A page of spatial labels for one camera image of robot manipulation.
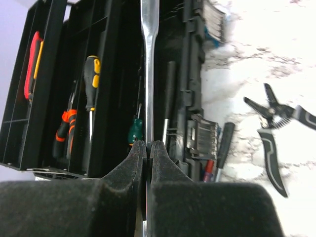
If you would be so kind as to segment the steel claw hammer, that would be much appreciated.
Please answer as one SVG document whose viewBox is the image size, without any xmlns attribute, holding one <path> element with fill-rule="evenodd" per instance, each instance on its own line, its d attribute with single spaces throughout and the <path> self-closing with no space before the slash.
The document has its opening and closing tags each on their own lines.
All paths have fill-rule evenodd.
<svg viewBox="0 0 316 237">
<path fill-rule="evenodd" d="M 163 123 L 163 134 L 162 141 L 167 147 L 167 133 L 169 128 L 170 116 L 173 106 L 174 99 L 174 86 L 176 79 L 176 62 L 169 61 L 167 63 L 167 74 L 166 74 L 166 86 L 165 86 L 165 110 L 164 110 L 164 123 Z"/>
</svg>

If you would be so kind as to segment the orange black pliers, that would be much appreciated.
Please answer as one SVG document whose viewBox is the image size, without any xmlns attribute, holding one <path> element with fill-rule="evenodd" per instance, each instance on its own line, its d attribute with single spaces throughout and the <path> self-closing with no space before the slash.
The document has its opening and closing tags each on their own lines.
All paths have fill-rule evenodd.
<svg viewBox="0 0 316 237">
<path fill-rule="evenodd" d="M 71 94 L 68 100 L 68 106 L 67 109 L 62 114 L 62 121 L 59 126 L 59 128 L 56 131 L 54 142 L 53 142 L 53 148 L 52 148 L 52 156 L 54 158 L 60 158 L 63 156 L 64 146 L 66 138 L 69 134 L 70 130 L 70 117 L 73 117 L 72 122 L 75 121 L 75 115 L 76 112 L 72 108 L 73 102 L 76 96 L 76 89 L 77 89 L 77 81 L 73 81 Z"/>
</svg>

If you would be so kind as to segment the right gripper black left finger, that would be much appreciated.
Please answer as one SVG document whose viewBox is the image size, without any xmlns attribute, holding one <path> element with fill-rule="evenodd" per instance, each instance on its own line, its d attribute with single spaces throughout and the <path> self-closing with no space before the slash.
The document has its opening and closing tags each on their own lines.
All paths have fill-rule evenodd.
<svg viewBox="0 0 316 237">
<path fill-rule="evenodd" d="M 140 237 L 143 142 L 101 179 L 2 182 L 3 237 Z"/>
</svg>

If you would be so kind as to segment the green stubby screwdriver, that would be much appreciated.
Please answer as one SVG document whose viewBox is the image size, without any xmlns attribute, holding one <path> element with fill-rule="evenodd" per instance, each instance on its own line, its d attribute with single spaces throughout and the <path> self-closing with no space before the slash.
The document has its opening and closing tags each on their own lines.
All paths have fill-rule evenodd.
<svg viewBox="0 0 316 237">
<path fill-rule="evenodd" d="M 142 104 L 140 103 L 137 107 L 136 115 L 133 118 L 132 125 L 128 133 L 129 146 L 133 146 L 136 140 L 143 139 L 143 120 L 140 118 Z"/>
</svg>

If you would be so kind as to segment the black plastic toolbox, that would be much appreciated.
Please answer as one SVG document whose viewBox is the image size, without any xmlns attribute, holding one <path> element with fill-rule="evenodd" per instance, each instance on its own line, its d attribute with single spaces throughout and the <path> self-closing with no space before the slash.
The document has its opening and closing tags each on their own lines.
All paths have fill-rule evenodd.
<svg viewBox="0 0 316 237">
<path fill-rule="evenodd" d="M 155 44 L 154 140 L 162 140 L 167 63 L 176 62 L 167 151 L 192 180 L 217 155 L 217 124 L 203 118 L 200 71 L 205 60 L 207 0 L 162 0 Z M 39 31 L 43 48 L 31 103 L 24 96 L 30 46 Z M 100 178 L 130 153 L 128 133 L 141 103 L 145 140 L 144 41 L 139 0 L 38 0 L 28 10 L 0 127 L 0 163 L 44 178 Z M 89 141 L 84 65 L 101 70 Z M 77 81 L 63 156 L 53 142 Z"/>
</svg>

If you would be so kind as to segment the yellow utility knife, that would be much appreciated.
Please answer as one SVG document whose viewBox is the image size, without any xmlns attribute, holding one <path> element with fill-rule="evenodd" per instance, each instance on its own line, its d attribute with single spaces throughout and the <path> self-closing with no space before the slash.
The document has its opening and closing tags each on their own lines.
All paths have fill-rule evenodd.
<svg viewBox="0 0 316 237">
<path fill-rule="evenodd" d="M 28 100 L 30 102 L 33 99 L 35 83 L 36 83 L 39 65 L 40 65 L 42 47 L 43 47 L 43 41 L 36 40 L 34 51 L 33 51 L 33 59 L 32 59 L 32 65 L 31 65 L 31 70 L 30 70 L 30 75 L 29 75 L 29 85 L 28 85 Z"/>
</svg>

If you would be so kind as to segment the ratchet wrench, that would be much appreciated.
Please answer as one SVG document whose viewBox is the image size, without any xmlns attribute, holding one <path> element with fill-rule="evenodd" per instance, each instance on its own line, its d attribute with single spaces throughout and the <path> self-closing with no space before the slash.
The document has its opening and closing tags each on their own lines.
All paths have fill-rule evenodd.
<svg viewBox="0 0 316 237">
<path fill-rule="evenodd" d="M 154 141 L 154 54 L 159 28 L 159 1 L 141 0 L 141 27 L 144 38 L 144 82 L 145 82 L 145 143 L 146 143 L 146 204 L 149 204 L 151 182 L 150 151 Z"/>
</svg>

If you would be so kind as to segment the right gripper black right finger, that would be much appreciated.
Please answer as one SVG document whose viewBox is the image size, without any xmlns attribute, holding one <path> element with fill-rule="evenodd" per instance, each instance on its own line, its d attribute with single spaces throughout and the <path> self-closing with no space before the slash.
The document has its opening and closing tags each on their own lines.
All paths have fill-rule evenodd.
<svg viewBox="0 0 316 237">
<path fill-rule="evenodd" d="M 152 144 L 150 157 L 149 236 L 283 236 L 272 199 L 262 186 L 193 182 L 169 158 L 161 141 Z"/>
</svg>

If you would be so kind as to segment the blue clear-handled screwdriver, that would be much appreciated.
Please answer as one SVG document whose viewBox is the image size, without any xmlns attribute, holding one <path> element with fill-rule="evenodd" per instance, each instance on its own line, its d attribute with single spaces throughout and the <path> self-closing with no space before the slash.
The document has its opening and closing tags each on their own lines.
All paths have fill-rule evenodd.
<svg viewBox="0 0 316 237">
<path fill-rule="evenodd" d="M 212 177 L 213 177 L 213 167 L 214 167 L 214 161 L 213 160 L 208 160 L 207 164 L 204 169 L 204 176 L 203 176 L 203 181 L 204 182 L 210 182 Z"/>
</svg>

